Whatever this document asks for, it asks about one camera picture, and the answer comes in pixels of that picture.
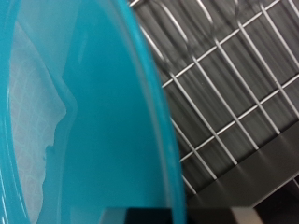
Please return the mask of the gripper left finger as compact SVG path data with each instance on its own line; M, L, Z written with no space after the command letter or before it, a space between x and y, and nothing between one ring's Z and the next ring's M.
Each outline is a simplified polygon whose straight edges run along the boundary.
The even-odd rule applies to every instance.
M173 224L168 208L108 208L99 224Z

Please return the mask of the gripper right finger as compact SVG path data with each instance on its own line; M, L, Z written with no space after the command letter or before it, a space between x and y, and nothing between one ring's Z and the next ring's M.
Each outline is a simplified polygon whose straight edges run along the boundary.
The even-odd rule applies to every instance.
M189 208L188 224L259 224L259 215L247 207Z

